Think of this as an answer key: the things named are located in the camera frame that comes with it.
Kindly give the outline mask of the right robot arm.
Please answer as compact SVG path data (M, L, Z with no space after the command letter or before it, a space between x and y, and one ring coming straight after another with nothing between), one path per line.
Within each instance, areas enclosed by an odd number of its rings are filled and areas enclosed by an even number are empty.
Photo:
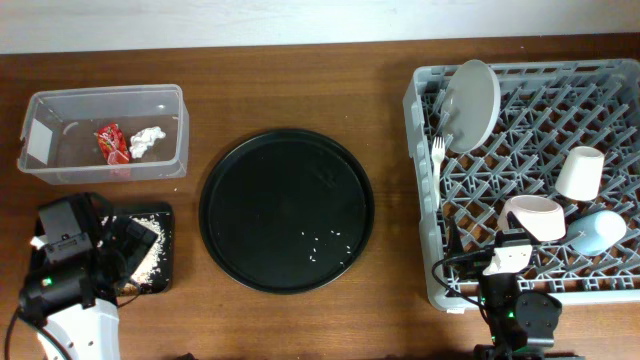
M473 357L543 359L554 345L562 304L546 293L522 290L518 283L541 242L510 212L507 228L496 233L493 244L467 252L455 220L449 222L444 264L478 281L477 302L492 339L490 345L475 346Z

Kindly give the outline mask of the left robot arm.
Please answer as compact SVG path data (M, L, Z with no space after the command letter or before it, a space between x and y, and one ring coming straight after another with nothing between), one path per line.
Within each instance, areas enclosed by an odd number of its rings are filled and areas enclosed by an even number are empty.
M48 359L119 358L117 296L157 234L115 217L97 193L41 206L36 225L17 319L36 331Z

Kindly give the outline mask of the rice and pasta leftovers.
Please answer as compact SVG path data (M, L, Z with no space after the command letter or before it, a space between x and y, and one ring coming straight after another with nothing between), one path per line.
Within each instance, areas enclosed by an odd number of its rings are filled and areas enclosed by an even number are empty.
M166 251L164 250L165 230L160 218L156 215L151 215L150 217L131 216L131 218L156 232L158 238L131 276L129 282L121 289L121 296L130 296L138 293L143 295L159 293L167 286L167 280L162 274L161 268L166 260Z

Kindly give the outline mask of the white bowl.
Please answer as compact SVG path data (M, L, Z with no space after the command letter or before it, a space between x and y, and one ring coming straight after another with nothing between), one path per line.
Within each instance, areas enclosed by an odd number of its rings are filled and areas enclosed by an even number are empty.
M507 215L512 213L538 241L548 242L566 235L563 208L555 201L537 195L518 195L507 200L498 218L498 228L508 230Z

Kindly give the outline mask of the grey plate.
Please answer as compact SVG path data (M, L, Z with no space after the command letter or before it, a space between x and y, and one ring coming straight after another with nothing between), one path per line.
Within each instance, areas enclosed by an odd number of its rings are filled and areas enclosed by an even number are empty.
M480 60L462 64L449 80L440 107L437 132L451 136L448 148L470 152L493 132L500 112L500 85L495 72Z

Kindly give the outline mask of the white plastic fork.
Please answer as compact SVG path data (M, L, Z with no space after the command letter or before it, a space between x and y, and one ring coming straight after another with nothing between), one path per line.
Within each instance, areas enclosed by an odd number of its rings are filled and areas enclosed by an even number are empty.
M441 165L445 157L445 141L441 136L437 136L433 139L432 149L431 149L431 160L433 164L433 193L435 197L435 209L438 210L441 201L440 194L440 175L441 175Z

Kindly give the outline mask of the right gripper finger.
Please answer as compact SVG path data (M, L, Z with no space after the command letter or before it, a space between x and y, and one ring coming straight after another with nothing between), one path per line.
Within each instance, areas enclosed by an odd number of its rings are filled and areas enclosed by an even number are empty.
M507 214L507 240L508 241L530 241L529 232L521 224L513 212Z
M448 239L448 252L449 253L464 253L464 246L460 235L457 222L453 215L448 217L449 222L449 239Z

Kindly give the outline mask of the white cup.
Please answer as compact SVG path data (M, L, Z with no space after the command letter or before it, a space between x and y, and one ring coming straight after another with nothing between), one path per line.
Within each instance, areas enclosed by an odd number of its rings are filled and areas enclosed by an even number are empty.
M599 192L604 158L604 154L593 147L572 148L556 180L556 191L572 200L594 200Z

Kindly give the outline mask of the light blue cup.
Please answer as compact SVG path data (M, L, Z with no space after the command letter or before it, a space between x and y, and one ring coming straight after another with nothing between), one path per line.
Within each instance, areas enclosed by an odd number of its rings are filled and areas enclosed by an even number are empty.
M585 256L596 256L621 240L627 225L621 215L602 210L572 222L567 230L569 245Z

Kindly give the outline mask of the red snack wrapper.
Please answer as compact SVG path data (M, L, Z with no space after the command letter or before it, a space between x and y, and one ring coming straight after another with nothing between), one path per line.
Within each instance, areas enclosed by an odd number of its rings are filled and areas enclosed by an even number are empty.
M116 123L98 130L95 137L108 165L124 165L130 162L126 139Z

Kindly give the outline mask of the white napkin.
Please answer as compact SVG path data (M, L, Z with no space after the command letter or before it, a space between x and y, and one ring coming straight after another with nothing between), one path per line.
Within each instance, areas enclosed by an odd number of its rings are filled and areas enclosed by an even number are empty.
M130 138L129 152L134 159L141 158L144 153L154 146L155 142L164 139L166 133L159 127L145 128Z

